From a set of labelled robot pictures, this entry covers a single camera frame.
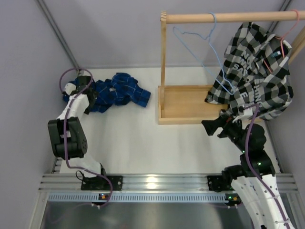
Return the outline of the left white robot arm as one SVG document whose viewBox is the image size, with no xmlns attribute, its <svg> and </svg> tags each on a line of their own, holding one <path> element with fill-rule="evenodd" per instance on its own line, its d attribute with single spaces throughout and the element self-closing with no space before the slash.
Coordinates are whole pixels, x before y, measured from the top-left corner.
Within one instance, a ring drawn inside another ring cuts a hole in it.
<svg viewBox="0 0 305 229">
<path fill-rule="evenodd" d="M 103 190 L 108 184 L 105 169 L 87 154 L 88 141 L 81 125 L 81 118 L 91 112 L 97 99 L 93 78 L 77 77 L 75 83 L 66 84 L 63 94 L 68 97 L 66 107 L 56 119 L 48 122 L 53 154 L 63 159 L 67 168 L 80 170 L 84 177 L 91 178 L 97 190 Z"/>
</svg>

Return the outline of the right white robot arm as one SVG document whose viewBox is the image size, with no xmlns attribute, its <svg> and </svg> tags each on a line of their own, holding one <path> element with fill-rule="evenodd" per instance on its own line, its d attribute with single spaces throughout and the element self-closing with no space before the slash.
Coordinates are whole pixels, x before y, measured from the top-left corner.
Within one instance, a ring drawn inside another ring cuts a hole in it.
<svg viewBox="0 0 305 229">
<path fill-rule="evenodd" d="M 218 138 L 228 138 L 240 151 L 240 164 L 222 171 L 222 185 L 233 189 L 247 210 L 255 229 L 294 228 L 283 204 L 273 163 L 264 150 L 264 128 L 222 115 L 215 120 L 203 120 L 207 134 L 218 128 Z"/>
</svg>

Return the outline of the blue plaid shirt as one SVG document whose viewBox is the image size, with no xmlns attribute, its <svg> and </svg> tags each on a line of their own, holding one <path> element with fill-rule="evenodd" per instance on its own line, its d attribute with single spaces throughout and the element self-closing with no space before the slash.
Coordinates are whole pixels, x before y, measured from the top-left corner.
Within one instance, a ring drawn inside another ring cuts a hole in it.
<svg viewBox="0 0 305 229">
<path fill-rule="evenodd" d="M 76 79 L 69 81 L 76 85 Z M 96 90 L 99 93 L 91 112 L 106 112 L 112 105 L 122 106 L 133 102 L 141 107 L 146 107 L 151 92 L 141 88 L 138 80 L 128 73 L 116 73 L 111 79 L 95 81 Z M 69 101 L 69 96 L 63 94 L 63 100 Z"/>
</svg>

